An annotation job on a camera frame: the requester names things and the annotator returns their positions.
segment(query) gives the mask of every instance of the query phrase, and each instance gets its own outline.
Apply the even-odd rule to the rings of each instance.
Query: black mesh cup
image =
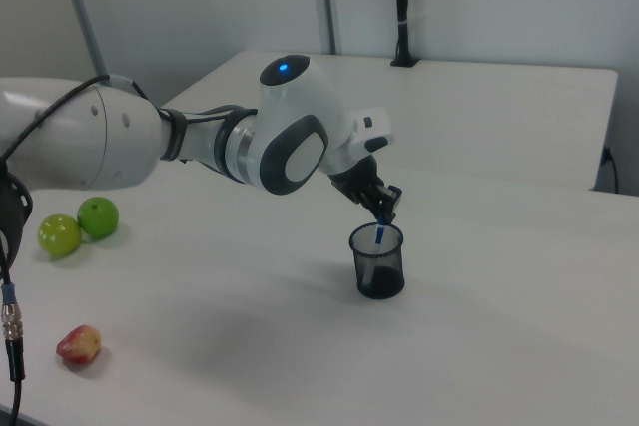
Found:
[[[399,228],[391,224],[365,224],[352,233],[349,244],[361,294],[372,299],[387,299],[403,290],[403,234]]]

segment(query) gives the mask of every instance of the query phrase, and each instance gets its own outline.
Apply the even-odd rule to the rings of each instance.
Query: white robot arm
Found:
[[[275,60],[260,83],[258,109],[222,106],[198,114],[157,110],[141,97],[94,85],[44,120],[10,157],[8,171],[30,190],[108,190],[140,183],[158,160],[197,161],[285,195],[319,169],[352,201],[391,223],[401,190],[384,186],[371,155],[393,140],[385,111],[345,109],[305,56]],[[0,79],[0,153],[77,85]]]

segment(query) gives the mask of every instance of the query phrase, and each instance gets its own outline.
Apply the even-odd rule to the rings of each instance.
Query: white wall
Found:
[[[71,0],[0,0],[0,77],[94,74]]]
[[[241,50],[321,53],[329,48],[321,0],[84,3],[107,70],[134,78],[157,104]]]
[[[337,50],[394,56],[395,0],[332,0]],[[610,68],[619,73],[609,144],[621,192],[639,195],[639,0],[410,0],[424,59]],[[612,189],[609,167],[600,188]]]

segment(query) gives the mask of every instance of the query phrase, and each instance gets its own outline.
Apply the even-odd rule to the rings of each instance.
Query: white table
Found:
[[[36,193],[12,270],[26,417],[637,424],[638,199],[397,165],[380,174],[405,191],[406,288],[387,301],[355,288],[347,240],[369,213],[322,175],[280,198],[161,164],[107,193],[122,218],[112,237],[55,263],[39,222],[92,194]],[[104,348],[68,368],[55,346],[82,323]],[[12,394],[0,381],[0,402]]]

